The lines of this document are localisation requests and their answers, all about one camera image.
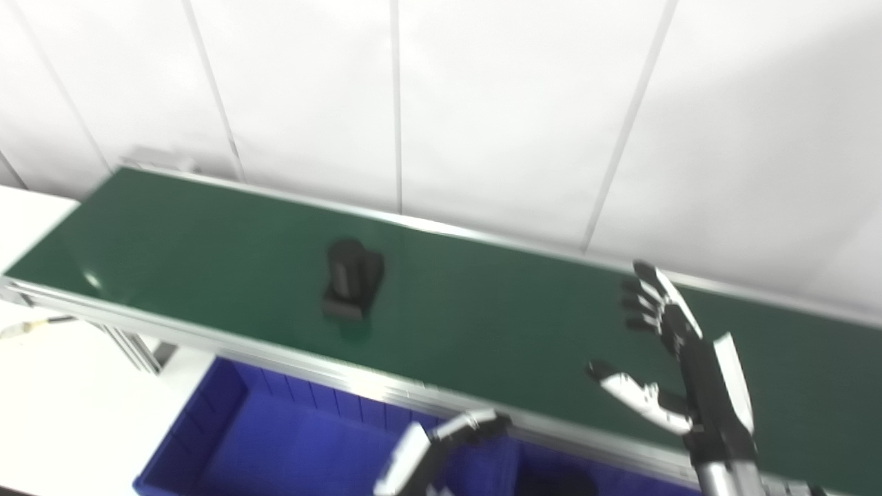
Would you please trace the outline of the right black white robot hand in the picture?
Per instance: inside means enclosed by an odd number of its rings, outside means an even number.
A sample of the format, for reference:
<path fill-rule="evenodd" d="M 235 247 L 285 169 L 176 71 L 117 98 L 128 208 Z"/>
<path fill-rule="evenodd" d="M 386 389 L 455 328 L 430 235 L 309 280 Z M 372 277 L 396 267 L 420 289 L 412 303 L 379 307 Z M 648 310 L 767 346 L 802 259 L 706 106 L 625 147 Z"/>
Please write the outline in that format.
<path fill-rule="evenodd" d="M 758 459 L 752 399 L 733 337 L 706 339 L 696 317 L 666 274 L 636 260 L 634 276 L 623 281 L 627 329 L 659 338 L 678 364 L 683 395 L 599 359 L 586 374 L 636 414 L 680 436 L 694 466 Z"/>

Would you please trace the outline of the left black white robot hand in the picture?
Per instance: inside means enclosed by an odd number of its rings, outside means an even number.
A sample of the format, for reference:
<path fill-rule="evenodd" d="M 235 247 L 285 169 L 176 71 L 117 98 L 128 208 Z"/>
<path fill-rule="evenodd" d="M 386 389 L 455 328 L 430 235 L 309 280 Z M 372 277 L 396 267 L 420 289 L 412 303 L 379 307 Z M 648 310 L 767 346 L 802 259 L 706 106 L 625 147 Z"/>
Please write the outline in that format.
<path fill-rule="evenodd" d="M 451 495 L 435 480 L 448 457 L 466 444 L 479 444 L 507 433 L 510 415 L 497 409 L 471 409 L 432 429 L 417 421 L 407 425 L 373 486 L 374 495 Z"/>

